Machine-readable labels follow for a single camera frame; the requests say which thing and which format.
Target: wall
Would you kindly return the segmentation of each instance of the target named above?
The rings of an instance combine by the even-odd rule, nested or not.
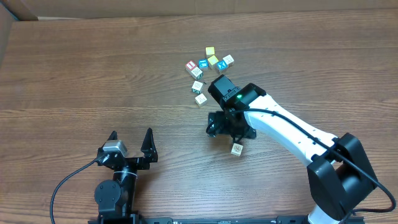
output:
[[[14,14],[99,18],[398,8],[397,0],[0,0]]]
[[[4,57],[4,53],[6,52],[11,24],[14,21],[14,18],[7,11],[7,9],[4,8],[2,4],[0,4],[0,66]]]

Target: yellow block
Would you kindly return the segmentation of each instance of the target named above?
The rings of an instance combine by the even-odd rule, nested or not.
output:
[[[207,47],[206,48],[206,58],[210,58],[215,54],[214,47]]]

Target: toy block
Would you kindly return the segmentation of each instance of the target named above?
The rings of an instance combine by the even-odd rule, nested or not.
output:
[[[223,60],[224,60],[225,63],[228,65],[228,68],[229,68],[229,67],[232,67],[232,66],[234,65],[234,62],[235,62],[231,55],[225,56],[225,57],[223,58]]]
[[[228,65],[225,63],[224,60],[222,60],[222,61],[220,61],[220,62],[217,62],[216,68],[217,68],[217,72],[218,72],[220,75],[223,75],[223,74],[225,74],[225,72],[226,72],[226,70],[227,70],[227,68],[228,68]]]
[[[207,61],[209,61],[209,67],[211,69],[216,69],[216,64],[218,62],[218,59],[215,55],[211,56],[209,59],[207,59]]]
[[[242,150],[242,145],[234,143],[234,145],[232,146],[231,154],[235,156],[241,156]]]
[[[206,58],[210,58],[215,54],[214,47],[207,47],[206,48]]]
[[[202,71],[208,71],[209,70],[209,63],[207,62],[207,59],[201,59],[198,61],[198,67]]]
[[[191,71],[196,67],[197,65],[195,64],[195,62],[193,62],[193,60],[189,61],[186,65],[185,65],[185,69],[187,72],[191,73]]]
[[[198,106],[201,108],[203,105],[207,103],[207,98],[204,96],[203,93],[200,93],[199,96],[195,97],[195,101],[198,104]]]
[[[192,85],[192,92],[200,94],[203,89],[203,83],[194,81]]]
[[[201,77],[203,77],[203,71],[201,71],[198,67],[195,67],[190,73],[195,80],[199,80]]]

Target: wooden cube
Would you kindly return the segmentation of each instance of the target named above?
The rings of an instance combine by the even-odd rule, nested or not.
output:
[[[223,58],[223,60],[225,61],[225,63],[228,65],[228,68],[234,65],[234,59],[232,58],[231,55],[227,55]]]
[[[192,92],[200,94],[203,89],[203,83],[194,81],[192,85]]]
[[[185,69],[187,72],[191,73],[191,71],[196,68],[197,65],[195,64],[195,62],[193,62],[193,60],[189,61],[186,65],[185,65]]]
[[[234,145],[232,146],[231,154],[235,156],[241,156],[242,150],[242,145],[234,143]]]
[[[203,76],[203,71],[198,67],[195,67],[190,73],[195,80],[199,80]]]
[[[225,63],[224,60],[222,60],[222,61],[220,61],[220,62],[217,62],[216,69],[217,69],[217,72],[218,72],[220,75],[224,75],[225,72],[226,72],[226,70],[227,70],[227,68],[228,68],[228,65]]]
[[[209,61],[209,67],[211,69],[213,69],[213,70],[216,69],[216,66],[217,66],[216,64],[218,62],[218,59],[215,55],[211,56],[209,59],[207,59],[207,61]]]
[[[214,47],[207,47],[206,48],[206,58],[210,58],[215,54]]]
[[[209,70],[209,63],[207,62],[207,59],[201,59],[198,61],[198,67],[202,71],[208,71]]]
[[[204,96],[203,93],[200,93],[199,96],[195,97],[195,101],[198,104],[199,107],[202,107],[207,103],[207,98]]]

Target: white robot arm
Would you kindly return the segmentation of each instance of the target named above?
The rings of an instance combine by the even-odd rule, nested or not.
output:
[[[278,113],[288,117],[293,122],[301,126],[307,132],[312,133],[327,146],[332,147],[335,142],[332,139],[337,136],[321,131],[313,126],[302,121],[298,117],[289,113],[283,107],[279,106],[270,95],[259,96],[250,105],[250,109],[264,109],[277,111]],[[324,147],[316,144],[309,139],[303,132],[296,127],[286,122],[284,119],[261,112],[244,112],[244,117],[250,127],[268,134],[272,139],[276,140],[289,150],[295,157],[297,157],[304,166],[308,166],[312,161],[314,155],[321,156],[326,152]],[[308,216],[308,222],[311,224],[337,224],[340,221],[330,218],[320,207],[315,206],[313,211]]]
[[[230,134],[233,139],[253,139],[256,129],[283,145],[307,168],[311,196],[317,204],[308,215],[309,223],[337,224],[345,220],[376,187],[389,196],[392,206],[360,211],[395,209],[394,197],[377,181],[362,144],[350,133],[338,138],[314,128],[252,83],[240,88],[221,75],[211,83],[208,92],[223,110],[209,114],[209,136]],[[344,163],[335,170],[335,161]]]

